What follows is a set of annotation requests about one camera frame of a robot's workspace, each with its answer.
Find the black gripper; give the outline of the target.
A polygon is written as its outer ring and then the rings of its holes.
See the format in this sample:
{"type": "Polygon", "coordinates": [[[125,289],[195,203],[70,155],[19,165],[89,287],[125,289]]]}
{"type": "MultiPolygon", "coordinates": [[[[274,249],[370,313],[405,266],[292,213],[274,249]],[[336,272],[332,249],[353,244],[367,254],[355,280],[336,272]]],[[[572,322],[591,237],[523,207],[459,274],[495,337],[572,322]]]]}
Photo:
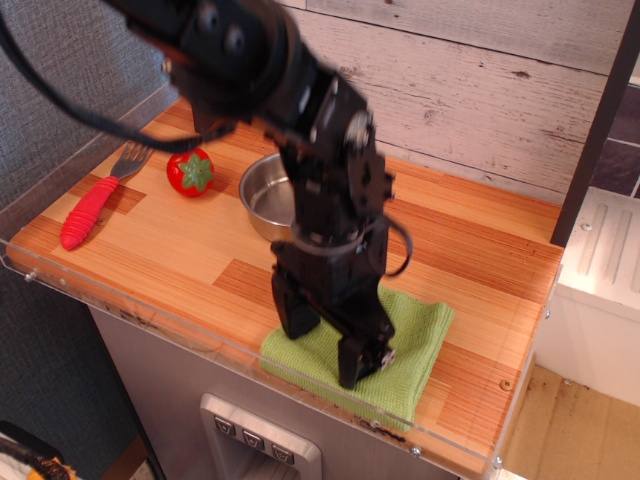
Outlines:
{"type": "Polygon", "coordinates": [[[276,257],[272,293],[285,335],[298,339],[322,320],[334,327],[341,335],[339,383],[345,389],[393,362],[395,330],[378,296],[388,239],[387,234],[367,234],[354,247],[328,256],[292,242],[271,245],[276,257]]]}

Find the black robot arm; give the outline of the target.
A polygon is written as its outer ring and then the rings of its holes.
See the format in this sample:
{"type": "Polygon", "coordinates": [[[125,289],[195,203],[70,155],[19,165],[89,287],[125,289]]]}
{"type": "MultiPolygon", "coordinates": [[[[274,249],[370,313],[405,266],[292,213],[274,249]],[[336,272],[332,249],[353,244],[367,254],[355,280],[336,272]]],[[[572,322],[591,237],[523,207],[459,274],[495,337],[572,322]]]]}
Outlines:
{"type": "Polygon", "coordinates": [[[129,28],[161,50],[205,139],[246,123],[278,147],[293,189],[290,241],[272,245],[273,297],[298,338],[340,334],[339,382],[353,388],[392,360],[378,298],[387,273],[392,176],[364,97],[303,42],[274,1],[117,1],[129,28]]]}

